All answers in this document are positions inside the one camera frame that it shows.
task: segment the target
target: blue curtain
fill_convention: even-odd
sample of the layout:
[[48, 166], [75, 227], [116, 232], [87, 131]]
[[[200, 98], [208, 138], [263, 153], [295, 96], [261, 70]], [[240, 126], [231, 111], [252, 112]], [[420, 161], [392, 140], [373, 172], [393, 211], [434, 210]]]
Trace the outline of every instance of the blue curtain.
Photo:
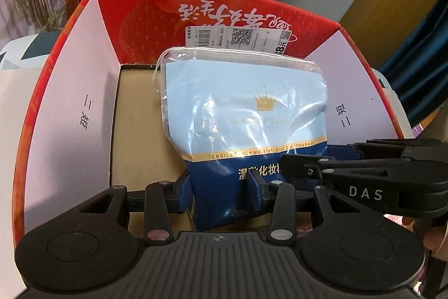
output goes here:
[[438, 0], [379, 69], [397, 93], [411, 126], [448, 99], [448, 0]]

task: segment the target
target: qr code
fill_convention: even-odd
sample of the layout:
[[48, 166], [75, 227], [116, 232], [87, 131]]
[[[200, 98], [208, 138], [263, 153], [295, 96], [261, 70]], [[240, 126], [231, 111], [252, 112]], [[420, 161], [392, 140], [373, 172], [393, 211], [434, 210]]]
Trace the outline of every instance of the qr code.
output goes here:
[[280, 35], [280, 39], [281, 40], [289, 40], [290, 36], [291, 36], [291, 32], [292, 31], [287, 31], [287, 30], [282, 31], [281, 35]]
[[250, 45], [250, 39], [252, 38], [254, 29], [248, 29], [243, 27], [234, 27], [232, 30], [231, 45]]

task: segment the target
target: white cardboard panel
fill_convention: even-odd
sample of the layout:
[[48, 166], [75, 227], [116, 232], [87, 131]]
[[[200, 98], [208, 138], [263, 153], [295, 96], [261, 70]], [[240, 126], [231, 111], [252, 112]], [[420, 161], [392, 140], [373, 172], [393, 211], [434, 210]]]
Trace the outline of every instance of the white cardboard panel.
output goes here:
[[319, 66], [328, 88], [325, 120], [329, 144], [397, 138], [391, 118], [369, 74], [340, 31], [306, 59]]
[[37, 116], [25, 232], [109, 187], [119, 72], [98, 0], [89, 0], [56, 61]]
[[24, 289], [14, 262], [12, 191], [17, 149], [26, 111], [42, 68], [0, 71], [0, 297], [15, 298]]

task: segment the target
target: barcode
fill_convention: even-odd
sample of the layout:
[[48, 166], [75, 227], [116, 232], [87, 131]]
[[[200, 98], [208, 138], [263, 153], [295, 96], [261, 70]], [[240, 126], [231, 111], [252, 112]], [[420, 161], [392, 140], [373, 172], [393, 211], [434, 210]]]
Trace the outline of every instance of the barcode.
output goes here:
[[209, 29], [198, 30], [198, 46], [200, 47], [210, 46], [210, 34], [211, 30]]
[[254, 29], [248, 29], [243, 27], [234, 27], [232, 30], [231, 45], [250, 45], [250, 39]]
[[284, 30], [281, 32], [280, 39], [281, 40], [289, 40], [291, 36], [291, 31]]

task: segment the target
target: circular pad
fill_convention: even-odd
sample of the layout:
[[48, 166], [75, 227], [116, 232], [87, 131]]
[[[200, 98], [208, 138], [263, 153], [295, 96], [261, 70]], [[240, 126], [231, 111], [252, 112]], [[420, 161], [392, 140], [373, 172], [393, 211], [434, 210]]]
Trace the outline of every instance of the circular pad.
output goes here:
[[74, 293], [117, 280], [137, 255], [135, 238], [114, 220], [69, 211], [28, 232], [15, 261], [26, 285]]
[[376, 262], [388, 257], [393, 247], [391, 242], [380, 234], [355, 232], [340, 241], [340, 248], [352, 259]]
[[378, 294], [410, 286], [424, 249], [416, 235], [379, 214], [333, 213], [303, 239], [301, 255], [323, 282]]
[[48, 253], [59, 261], [77, 262], [86, 260], [98, 251], [99, 241], [84, 232], [62, 233], [48, 243]]

